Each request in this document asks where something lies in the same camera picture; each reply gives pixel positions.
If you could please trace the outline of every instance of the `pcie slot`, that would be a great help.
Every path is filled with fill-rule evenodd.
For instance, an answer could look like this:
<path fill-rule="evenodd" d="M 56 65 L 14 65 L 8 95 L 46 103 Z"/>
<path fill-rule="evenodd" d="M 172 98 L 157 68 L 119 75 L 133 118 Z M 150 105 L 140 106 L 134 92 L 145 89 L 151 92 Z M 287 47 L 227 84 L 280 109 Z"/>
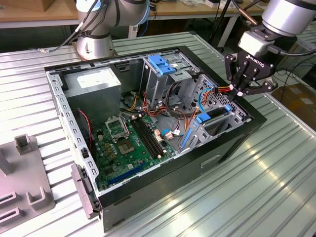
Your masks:
<path fill-rule="evenodd" d="M 119 182 L 119 181 L 121 181 L 121 180 L 123 180 L 123 179 L 125 179 L 125 178 L 127 178 L 127 177 L 129 177 L 129 176 L 131 176 L 131 175 L 133 175 L 133 174 L 138 173 L 139 171 L 142 170 L 142 168 L 143 168 L 143 166 L 144 166 L 145 164 L 146 164 L 146 163 L 143 163 L 143 164 L 139 165 L 138 167 L 133 168 L 133 169 L 127 171 L 126 173 L 119 175 L 118 177 L 115 177 L 115 178 L 113 178 L 113 179 L 110 179 L 110 180 L 108 181 L 108 185 L 117 183 L 117 182 Z"/>

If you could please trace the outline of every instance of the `orange wire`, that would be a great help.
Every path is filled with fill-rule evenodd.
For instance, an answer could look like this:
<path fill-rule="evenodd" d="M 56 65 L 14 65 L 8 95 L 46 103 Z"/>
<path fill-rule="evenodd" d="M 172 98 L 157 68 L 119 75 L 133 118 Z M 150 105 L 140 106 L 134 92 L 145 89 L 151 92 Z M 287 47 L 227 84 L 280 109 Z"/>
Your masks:
<path fill-rule="evenodd" d="M 189 124 L 191 123 L 192 119 L 194 119 L 194 117 L 195 117 L 195 115 L 196 115 L 196 113 L 197 113 L 197 110 L 198 110 L 198 108 L 196 108 L 196 109 L 194 110 L 194 113 L 192 114 L 192 116 L 191 116 L 191 118 L 190 118 Z"/>

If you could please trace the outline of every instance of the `metal table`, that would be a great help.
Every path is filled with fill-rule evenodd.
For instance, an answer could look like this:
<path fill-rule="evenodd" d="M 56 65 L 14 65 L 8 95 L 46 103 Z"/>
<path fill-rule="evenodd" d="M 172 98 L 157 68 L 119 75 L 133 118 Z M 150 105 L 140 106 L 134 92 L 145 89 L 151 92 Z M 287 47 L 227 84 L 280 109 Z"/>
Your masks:
<path fill-rule="evenodd" d="M 115 41 L 119 54 L 186 45 L 220 76 L 223 56 L 199 36 L 170 34 Z M 0 54 L 0 143 L 35 135 L 56 201 L 51 211 L 3 237 L 103 236 L 87 220 L 70 166 L 74 162 L 57 119 L 44 66 L 74 62 L 70 46 L 51 54 Z M 269 95 L 247 100 L 268 121 L 226 162 L 141 213 L 108 236 L 309 236 L 316 231 L 315 132 Z"/>

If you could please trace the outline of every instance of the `metal bracket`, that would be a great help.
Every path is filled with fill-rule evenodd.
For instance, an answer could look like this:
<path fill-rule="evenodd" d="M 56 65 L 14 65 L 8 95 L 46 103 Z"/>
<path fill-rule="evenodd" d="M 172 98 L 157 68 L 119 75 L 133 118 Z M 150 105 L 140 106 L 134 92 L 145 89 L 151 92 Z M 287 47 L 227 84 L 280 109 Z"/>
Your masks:
<path fill-rule="evenodd" d="M 81 175 L 79 169 L 84 171 L 84 169 L 81 169 L 80 166 L 73 164 L 71 166 L 71 176 L 78 191 L 84 212 L 88 219 L 92 219 L 100 214 L 100 205 L 98 201 L 93 200 L 91 196 L 93 193 L 93 188 L 89 178 L 85 174 L 85 171 L 84 174 Z"/>

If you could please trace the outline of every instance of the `ram slot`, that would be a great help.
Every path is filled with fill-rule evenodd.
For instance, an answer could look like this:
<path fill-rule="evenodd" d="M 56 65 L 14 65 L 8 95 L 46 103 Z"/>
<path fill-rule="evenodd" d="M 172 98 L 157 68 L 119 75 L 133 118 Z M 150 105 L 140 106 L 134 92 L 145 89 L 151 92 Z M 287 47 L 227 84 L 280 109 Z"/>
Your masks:
<path fill-rule="evenodd" d="M 157 142 L 152 137 L 151 133 L 148 131 L 147 127 L 141 120 L 134 121 L 131 124 L 142 142 L 144 143 L 145 147 L 151 154 L 152 158 L 157 158 L 158 155 L 163 154 L 161 147 L 159 146 L 159 144 L 156 144 Z"/>
<path fill-rule="evenodd" d="M 148 136 L 148 138 L 150 139 L 152 145 L 154 145 L 155 149 L 157 150 L 159 155 L 163 155 L 163 151 L 162 148 L 160 147 L 159 143 L 157 142 L 157 140 L 152 136 L 152 134 L 150 133 L 150 131 L 148 130 L 148 128 L 146 127 L 146 125 L 144 124 L 143 121 L 139 120 L 138 121 L 140 127 L 146 131 L 146 135 Z"/>

